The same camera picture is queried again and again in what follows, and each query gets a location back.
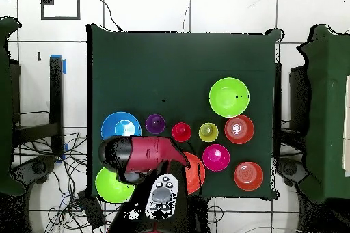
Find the red cup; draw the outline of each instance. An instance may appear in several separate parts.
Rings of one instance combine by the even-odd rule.
[[[172,128],[172,137],[175,141],[178,141],[179,143],[188,141],[191,137],[191,134],[191,127],[184,122],[178,122]]]
[[[253,191],[263,183],[264,173],[257,163],[243,162],[236,167],[233,178],[240,189]]]
[[[230,118],[225,124],[225,136],[231,143],[247,143],[253,134],[253,122],[245,115]]]

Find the lime green bowl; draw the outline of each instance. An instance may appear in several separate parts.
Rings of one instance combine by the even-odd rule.
[[[245,111],[249,104],[249,90],[239,79],[226,77],[214,83],[209,92],[209,103],[215,113],[233,118]]]
[[[98,194],[109,203],[127,202],[135,190],[134,185],[117,181],[117,173],[102,168],[96,177]]]

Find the blue tape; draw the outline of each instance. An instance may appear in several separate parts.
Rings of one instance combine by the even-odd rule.
[[[63,149],[64,149],[65,152],[69,150],[69,146],[68,146],[67,143],[64,144],[64,148],[63,148]],[[56,163],[57,163],[57,164],[60,164],[60,163],[62,163],[62,160],[65,160],[65,159],[66,159],[66,155],[65,155],[65,154],[62,154],[62,155],[60,156],[60,160],[57,160]]]
[[[62,60],[62,72],[63,72],[64,74],[67,74],[66,60]]]

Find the magenta bowl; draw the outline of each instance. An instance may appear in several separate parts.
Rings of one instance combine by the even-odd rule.
[[[224,146],[215,143],[203,152],[204,165],[213,172],[222,171],[230,163],[230,153]]]

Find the bowl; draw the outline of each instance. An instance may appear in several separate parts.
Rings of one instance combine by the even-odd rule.
[[[130,113],[119,111],[109,115],[102,123],[101,137],[107,139],[114,135],[141,135],[139,121]]]
[[[127,202],[135,190],[134,185],[117,181],[117,174],[102,168],[95,180],[98,194],[109,203]]]
[[[240,163],[234,170],[234,181],[244,191],[256,190],[264,180],[261,166],[254,162]]]
[[[224,146],[215,143],[205,148],[203,163],[213,172],[222,171],[230,163],[230,153]]]
[[[187,157],[187,160],[189,160],[190,164],[190,167],[186,167],[185,171],[187,181],[187,192],[188,194],[192,194],[196,192],[200,188],[200,186],[203,185],[203,182],[205,180],[205,168],[202,161],[197,156],[195,156],[194,154],[190,154],[189,152],[183,153]]]
[[[146,129],[153,135],[158,135],[159,133],[163,132],[164,128],[165,120],[161,115],[154,113],[147,118]]]
[[[198,131],[200,139],[205,141],[206,143],[211,143],[217,139],[219,135],[219,129],[216,125],[211,122],[206,122],[205,124],[200,126],[200,130]]]
[[[225,136],[231,143],[247,143],[253,137],[254,125],[245,115],[230,118],[225,124]]]
[[[209,104],[215,113],[233,118],[245,111],[250,95],[247,86],[239,79],[226,77],[218,80],[209,92]]]
[[[172,137],[175,141],[178,141],[179,143],[188,141],[191,137],[191,134],[191,127],[184,122],[178,122],[172,128]]]

